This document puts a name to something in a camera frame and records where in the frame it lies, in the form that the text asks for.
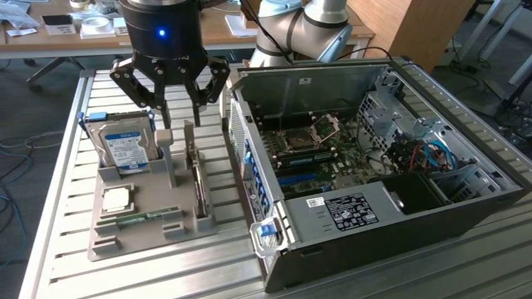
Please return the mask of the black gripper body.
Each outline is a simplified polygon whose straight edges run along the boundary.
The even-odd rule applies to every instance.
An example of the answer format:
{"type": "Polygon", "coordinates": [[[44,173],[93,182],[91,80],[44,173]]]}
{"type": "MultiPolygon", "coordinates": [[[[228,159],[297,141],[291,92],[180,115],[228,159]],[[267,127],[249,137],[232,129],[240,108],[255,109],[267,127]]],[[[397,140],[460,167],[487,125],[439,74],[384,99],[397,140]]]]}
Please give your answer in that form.
{"type": "Polygon", "coordinates": [[[181,85],[207,66],[199,1],[120,1],[133,66],[153,82],[181,85]]]}

